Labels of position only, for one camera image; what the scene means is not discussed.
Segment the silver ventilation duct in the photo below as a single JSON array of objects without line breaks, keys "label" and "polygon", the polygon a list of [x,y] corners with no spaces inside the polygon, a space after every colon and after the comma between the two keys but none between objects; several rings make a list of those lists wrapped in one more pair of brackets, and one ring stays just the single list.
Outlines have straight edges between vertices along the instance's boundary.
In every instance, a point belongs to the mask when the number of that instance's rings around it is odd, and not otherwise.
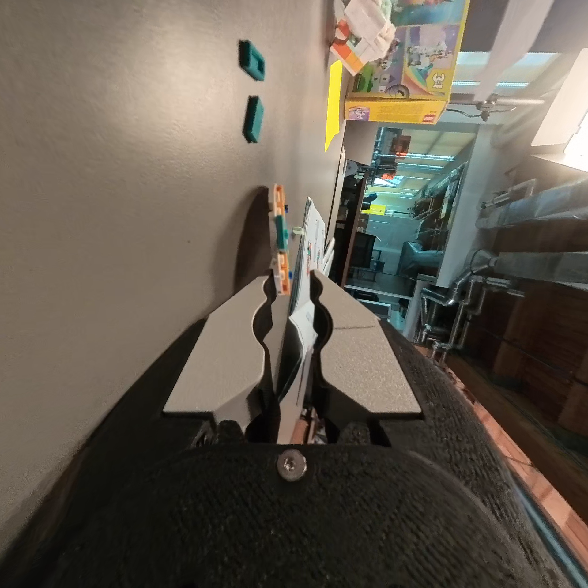
[{"label": "silver ventilation duct", "polygon": [[475,225],[480,230],[493,230],[557,220],[587,220],[586,179],[544,190],[500,207],[484,209]]},{"label": "silver ventilation duct", "polygon": [[475,251],[468,269],[473,273],[492,271],[519,279],[557,283],[587,290],[587,251],[501,252]]}]

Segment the grey pipe cluster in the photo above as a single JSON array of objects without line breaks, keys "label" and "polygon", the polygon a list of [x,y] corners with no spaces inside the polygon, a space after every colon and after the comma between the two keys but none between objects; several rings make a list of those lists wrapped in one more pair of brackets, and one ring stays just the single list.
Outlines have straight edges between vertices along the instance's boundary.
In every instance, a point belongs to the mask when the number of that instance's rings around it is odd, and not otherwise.
[{"label": "grey pipe cluster", "polygon": [[415,341],[430,344],[430,360],[445,366],[449,355],[463,350],[470,323],[478,317],[490,293],[505,293],[524,298],[526,293],[516,279],[492,276],[497,257],[485,259],[477,251],[469,267],[442,292],[439,288],[423,288],[420,292],[420,327]]}]

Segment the white brick animal model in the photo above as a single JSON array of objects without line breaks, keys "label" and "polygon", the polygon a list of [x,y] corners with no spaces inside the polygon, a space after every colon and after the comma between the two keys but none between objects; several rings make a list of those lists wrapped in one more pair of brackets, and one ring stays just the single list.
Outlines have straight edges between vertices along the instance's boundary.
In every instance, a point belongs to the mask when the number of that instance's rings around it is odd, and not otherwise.
[{"label": "white brick animal model", "polygon": [[366,64],[384,58],[396,27],[392,22],[396,1],[334,1],[335,29],[330,45],[334,55],[356,76]]}]

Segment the teal flat tile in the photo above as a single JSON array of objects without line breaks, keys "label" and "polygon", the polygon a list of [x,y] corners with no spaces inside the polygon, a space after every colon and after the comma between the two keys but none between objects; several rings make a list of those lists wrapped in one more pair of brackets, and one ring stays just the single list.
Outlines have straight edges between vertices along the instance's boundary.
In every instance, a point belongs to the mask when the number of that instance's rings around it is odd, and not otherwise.
[{"label": "teal flat tile", "polygon": [[258,48],[250,40],[239,40],[239,66],[257,82],[266,77],[266,61]]},{"label": "teal flat tile", "polygon": [[243,122],[243,136],[248,143],[258,143],[261,137],[265,108],[259,96],[250,95],[247,99]]}]

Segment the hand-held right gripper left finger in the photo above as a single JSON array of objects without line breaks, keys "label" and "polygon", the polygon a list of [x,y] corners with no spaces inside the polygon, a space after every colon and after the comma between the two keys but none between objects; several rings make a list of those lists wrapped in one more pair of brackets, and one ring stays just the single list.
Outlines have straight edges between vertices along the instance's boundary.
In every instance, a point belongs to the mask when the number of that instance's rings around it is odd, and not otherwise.
[{"label": "hand-held right gripper left finger", "polygon": [[264,343],[273,327],[276,290],[261,275],[206,319],[163,407],[166,416],[198,417],[213,427],[236,422],[248,440],[276,443],[280,408]]}]

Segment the yellow paper note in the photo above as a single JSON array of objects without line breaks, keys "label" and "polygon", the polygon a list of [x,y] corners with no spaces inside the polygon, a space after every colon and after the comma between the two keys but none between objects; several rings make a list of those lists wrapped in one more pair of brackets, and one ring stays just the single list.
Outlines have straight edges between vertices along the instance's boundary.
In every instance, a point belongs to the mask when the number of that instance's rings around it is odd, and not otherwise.
[{"label": "yellow paper note", "polygon": [[343,64],[338,59],[329,68],[329,86],[327,93],[327,112],[325,129],[325,152],[328,151],[334,137],[340,132],[341,87]]}]

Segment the open instruction booklet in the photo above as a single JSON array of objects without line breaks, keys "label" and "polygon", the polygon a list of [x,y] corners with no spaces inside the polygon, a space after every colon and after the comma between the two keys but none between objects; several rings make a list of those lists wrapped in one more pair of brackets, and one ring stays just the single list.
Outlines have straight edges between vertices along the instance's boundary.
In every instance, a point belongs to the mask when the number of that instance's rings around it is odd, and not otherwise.
[{"label": "open instruction booklet", "polygon": [[315,305],[311,299],[311,277],[315,270],[324,271],[327,260],[332,260],[333,245],[326,245],[326,224],[313,201],[308,198],[303,224],[304,236],[293,236],[289,230],[289,264],[292,272],[288,319],[282,340],[277,368],[276,395],[283,401],[302,376],[305,361],[316,340],[314,329]]}]

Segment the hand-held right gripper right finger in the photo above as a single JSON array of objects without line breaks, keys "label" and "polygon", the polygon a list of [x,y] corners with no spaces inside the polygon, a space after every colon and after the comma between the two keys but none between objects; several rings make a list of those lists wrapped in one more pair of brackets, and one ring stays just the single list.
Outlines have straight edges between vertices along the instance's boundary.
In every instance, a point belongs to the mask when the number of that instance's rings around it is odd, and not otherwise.
[{"label": "hand-held right gripper right finger", "polygon": [[317,334],[311,399],[327,443],[383,443],[382,423],[422,420],[381,320],[318,270],[310,290]]}]

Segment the round white brick plate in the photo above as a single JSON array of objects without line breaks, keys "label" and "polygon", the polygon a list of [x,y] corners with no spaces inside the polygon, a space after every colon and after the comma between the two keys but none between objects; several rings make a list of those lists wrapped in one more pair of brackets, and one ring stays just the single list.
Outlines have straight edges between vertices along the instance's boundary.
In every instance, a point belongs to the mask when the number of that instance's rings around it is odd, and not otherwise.
[{"label": "round white brick plate", "polygon": [[268,195],[270,267],[273,272],[278,295],[289,296],[292,287],[292,272],[289,264],[288,205],[282,185],[275,184]]}]

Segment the yellow toy set box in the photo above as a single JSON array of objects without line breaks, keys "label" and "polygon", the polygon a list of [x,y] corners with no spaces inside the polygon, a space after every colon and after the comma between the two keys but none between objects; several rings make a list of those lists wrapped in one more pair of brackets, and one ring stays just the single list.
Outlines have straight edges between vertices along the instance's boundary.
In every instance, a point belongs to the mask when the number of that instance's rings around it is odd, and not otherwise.
[{"label": "yellow toy set box", "polygon": [[469,1],[396,1],[393,44],[353,76],[349,121],[434,125],[445,112]]}]

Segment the black office chair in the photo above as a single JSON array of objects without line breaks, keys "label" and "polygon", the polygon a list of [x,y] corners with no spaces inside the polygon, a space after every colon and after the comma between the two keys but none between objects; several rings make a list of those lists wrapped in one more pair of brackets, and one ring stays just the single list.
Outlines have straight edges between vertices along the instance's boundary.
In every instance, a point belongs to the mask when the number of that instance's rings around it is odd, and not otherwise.
[{"label": "black office chair", "polygon": [[378,237],[364,232],[356,232],[352,247],[350,266],[359,269],[378,270],[382,251],[375,249]]}]

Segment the black display stand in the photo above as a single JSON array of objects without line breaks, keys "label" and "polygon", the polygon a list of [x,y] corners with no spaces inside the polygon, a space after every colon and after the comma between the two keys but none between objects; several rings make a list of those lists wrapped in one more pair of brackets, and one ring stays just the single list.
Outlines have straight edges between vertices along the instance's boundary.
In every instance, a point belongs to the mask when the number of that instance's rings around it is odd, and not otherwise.
[{"label": "black display stand", "polygon": [[494,93],[485,100],[475,100],[473,93],[454,92],[445,107],[445,112],[486,122],[494,114],[507,114],[517,107],[518,100],[513,97]]}]

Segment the white lamp light panel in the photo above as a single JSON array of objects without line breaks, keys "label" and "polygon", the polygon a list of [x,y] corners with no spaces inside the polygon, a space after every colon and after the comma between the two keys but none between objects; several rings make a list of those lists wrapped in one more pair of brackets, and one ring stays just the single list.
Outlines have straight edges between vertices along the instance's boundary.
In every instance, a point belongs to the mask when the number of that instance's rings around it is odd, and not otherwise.
[{"label": "white lamp light panel", "polygon": [[587,172],[587,48],[557,92],[532,143],[535,158]]}]

